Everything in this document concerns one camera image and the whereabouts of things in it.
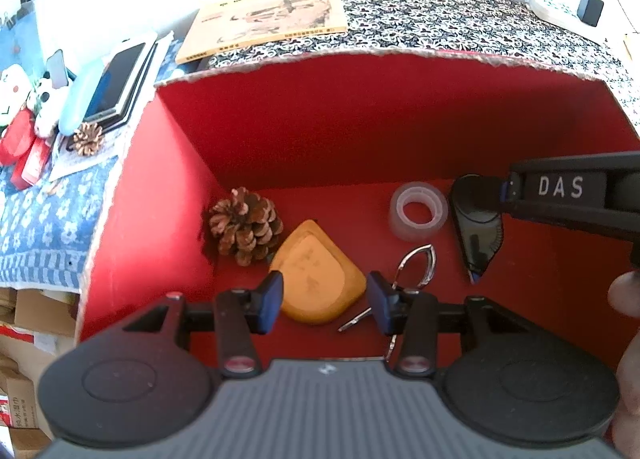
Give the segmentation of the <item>person's right hand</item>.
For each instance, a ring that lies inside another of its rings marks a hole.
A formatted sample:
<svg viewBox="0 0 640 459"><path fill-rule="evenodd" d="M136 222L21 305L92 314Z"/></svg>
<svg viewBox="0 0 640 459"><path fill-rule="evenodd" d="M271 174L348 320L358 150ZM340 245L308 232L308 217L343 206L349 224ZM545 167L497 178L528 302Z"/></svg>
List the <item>person's right hand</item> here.
<svg viewBox="0 0 640 459"><path fill-rule="evenodd" d="M639 318L639 271L617 277L608 289L608 303L625 316ZM640 335L632 338L617 367L620 405L612 423L615 447L627 458L638 458L640 447Z"/></svg>

